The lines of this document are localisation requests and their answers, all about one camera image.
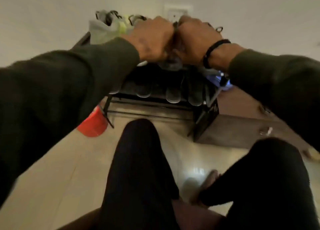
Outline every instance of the forearm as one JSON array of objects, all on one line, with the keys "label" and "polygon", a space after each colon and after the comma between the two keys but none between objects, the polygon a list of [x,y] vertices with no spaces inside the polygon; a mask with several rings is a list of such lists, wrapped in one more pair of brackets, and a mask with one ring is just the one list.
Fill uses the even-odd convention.
[{"label": "forearm", "polygon": [[54,51],[0,69],[0,204],[15,178],[78,126],[139,63],[129,42]]},{"label": "forearm", "polygon": [[320,62],[236,49],[224,62],[231,83],[269,107],[319,151]]}]

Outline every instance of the hand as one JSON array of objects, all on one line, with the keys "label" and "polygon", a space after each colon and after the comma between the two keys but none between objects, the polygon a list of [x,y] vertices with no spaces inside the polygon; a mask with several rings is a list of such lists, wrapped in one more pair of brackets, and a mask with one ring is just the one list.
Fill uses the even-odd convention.
[{"label": "hand", "polygon": [[[203,57],[214,43],[222,40],[222,35],[208,23],[189,16],[182,16],[178,26],[178,36],[183,50],[174,49],[174,53],[184,64],[202,66]],[[237,44],[222,44],[211,52],[208,59],[211,67],[218,67],[226,72],[231,60],[244,48]]]},{"label": "hand", "polygon": [[165,48],[173,37],[174,28],[171,22],[157,16],[140,21],[130,35],[122,35],[139,52],[140,61],[158,62],[168,56]]}]

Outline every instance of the wrist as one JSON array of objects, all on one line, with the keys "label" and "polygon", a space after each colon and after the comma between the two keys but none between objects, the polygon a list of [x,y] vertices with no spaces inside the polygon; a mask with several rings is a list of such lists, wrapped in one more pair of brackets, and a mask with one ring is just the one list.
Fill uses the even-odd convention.
[{"label": "wrist", "polygon": [[142,38],[137,38],[135,36],[125,34],[121,37],[135,47],[135,49],[139,53],[139,58],[141,62],[146,60],[148,48]]},{"label": "wrist", "polygon": [[236,43],[221,44],[211,52],[208,58],[209,65],[212,68],[218,67],[223,72],[227,72],[232,59],[244,50],[246,49]]}]

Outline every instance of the floor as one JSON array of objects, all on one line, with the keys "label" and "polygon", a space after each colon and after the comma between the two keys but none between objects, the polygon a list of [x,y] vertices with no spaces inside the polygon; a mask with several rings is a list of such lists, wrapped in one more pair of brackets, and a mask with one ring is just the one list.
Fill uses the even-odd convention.
[{"label": "floor", "polygon": [[[0,229],[54,230],[101,206],[116,144],[130,116],[110,116],[110,126],[96,138],[74,130],[18,179],[0,210]],[[201,183],[215,168],[226,171],[246,149],[194,143],[186,134],[190,124],[152,119],[183,198],[190,182]],[[318,213],[320,163],[306,161]],[[212,207],[226,214],[231,203]]]}]

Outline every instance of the pant leg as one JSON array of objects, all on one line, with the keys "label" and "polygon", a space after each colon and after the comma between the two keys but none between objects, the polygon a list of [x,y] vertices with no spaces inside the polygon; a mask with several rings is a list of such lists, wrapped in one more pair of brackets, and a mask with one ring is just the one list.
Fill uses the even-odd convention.
[{"label": "pant leg", "polygon": [[229,228],[320,229],[301,155],[277,138],[256,142],[200,199],[206,205],[233,201]]},{"label": "pant leg", "polygon": [[98,229],[179,229],[171,204],[178,198],[154,125],[131,121],[115,150]]}]

